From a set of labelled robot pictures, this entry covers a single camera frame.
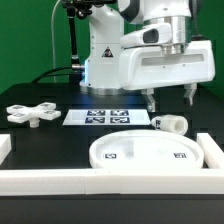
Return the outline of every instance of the white cross-shaped block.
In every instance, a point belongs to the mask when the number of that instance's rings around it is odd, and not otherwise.
[[[23,123],[25,121],[30,121],[30,127],[39,127],[40,119],[53,120],[61,116],[60,111],[56,111],[55,103],[42,103],[36,107],[25,107],[22,105],[13,105],[7,107],[6,110],[9,114],[7,118],[10,122]]]

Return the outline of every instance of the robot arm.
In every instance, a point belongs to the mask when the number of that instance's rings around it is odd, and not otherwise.
[[[118,5],[128,22],[143,24],[121,38],[121,86],[142,90],[154,110],[154,88],[184,85],[185,102],[192,105],[196,83],[215,75],[211,42],[191,40],[190,22],[196,19],[201,0],[118,0]]]

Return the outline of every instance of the small white object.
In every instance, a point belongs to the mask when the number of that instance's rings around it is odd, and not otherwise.
[[[30,121],[30,127],[39,127],[39,118],[44,120],[53,120],[61,116],[60,111],[56,111],[55,103],[42,103],[36,107],[25,107],[22,105],[14,105],[7,107],[6,110],[9,114],[7,118],[10,122],[23,123],[25,121]]]
[[[11,151],[10,135],[0,135],[0,165]]]
[[[204,151],[209,168],[224,169],[224,153],[208,133],[197,134],[197,143]]]
[[[204,153],[184,137],[152,130],[121,131],[97,139],[89,150],[93,168],[118,170],[201,168]]]
[[[188,122],[186,118],[182,116],[165,115],[154,117],[151,124],[157,130],[172,132],[179,135],[185,135],[188,130]]]

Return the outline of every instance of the green backdrop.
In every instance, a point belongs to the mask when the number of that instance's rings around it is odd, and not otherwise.
[[[52,69],[50,22],[56,1],[0,1],[0,93]],[[224,99],[223,9],[223,0],[204,0],[199,31],[212,40],[216,63],[216,78],[205,86]],[[84,61],[89,54],[88,20],[76,21],[76,25],[79,56]],[[70,65],[68,29],[66,13],[60,6],[55,21],[57,66]]]

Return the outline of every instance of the black and white square marker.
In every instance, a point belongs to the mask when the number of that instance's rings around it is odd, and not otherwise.
[[[111,117],[110,123],[111,124],[129,124],[130,118],[129,117]]]
[[[45,113],[45,114],[54,114],[55,111],[54,111],[54,110],[48,110],[48,111],[45,111],[44,113]]]
[[[128,110],[111,110],[111,116],[129,116]]]
[[[105,116],[105,110],[88,110],[87,116]]]
[[[105,153],[104,159],[117,159],[117,154],[116,153]]]
[[[48,107],[48,106],[50,106],[50,104],[49,104],[49,103],[43,103],[43,104],[41,104],[40,106],[41,106],[41,107]]]
[[[185,153],[174,153],[174,156],[177,159],[187,158],[187,155]]]
[[[19,109],[22,109],[24,108],[23,106],[14,106],[12,109],[16,109],[16,110],[19,110]]]
[[[16,113],[13,114],[14,117],[24,117],[26,114]]]
[[[103,124],[105,123],[104,117],[87,117],[85,120],[86,124]]]

